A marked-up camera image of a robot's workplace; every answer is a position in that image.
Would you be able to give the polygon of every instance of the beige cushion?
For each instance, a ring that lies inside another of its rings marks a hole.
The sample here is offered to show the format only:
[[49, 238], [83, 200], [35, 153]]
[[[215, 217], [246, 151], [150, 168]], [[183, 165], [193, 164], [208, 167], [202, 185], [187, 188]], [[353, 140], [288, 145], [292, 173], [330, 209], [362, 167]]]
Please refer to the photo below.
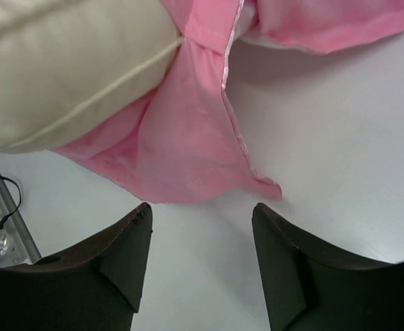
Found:
[[89, 132], [158, 86], [180, 42], [159, 0], [0, 0], [0, 152]]

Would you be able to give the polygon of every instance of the pink fabric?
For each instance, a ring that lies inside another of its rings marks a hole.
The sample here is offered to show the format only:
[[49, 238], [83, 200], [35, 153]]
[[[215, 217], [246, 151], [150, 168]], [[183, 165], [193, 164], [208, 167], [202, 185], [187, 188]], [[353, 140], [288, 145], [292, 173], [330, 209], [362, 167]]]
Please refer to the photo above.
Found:
[[[202, 201], [236, 186], [280, 199], [280, 186], [251, 166], [225, 94], [243, 0], [162, 2], [185, 36], [163, 83], [56, 152], [151, 202]], [[404, 0], [257, 0], [256, 5], [259, 22], [250, 34], [258, 31], [276, 44], [315, 52], [404, 30]]]

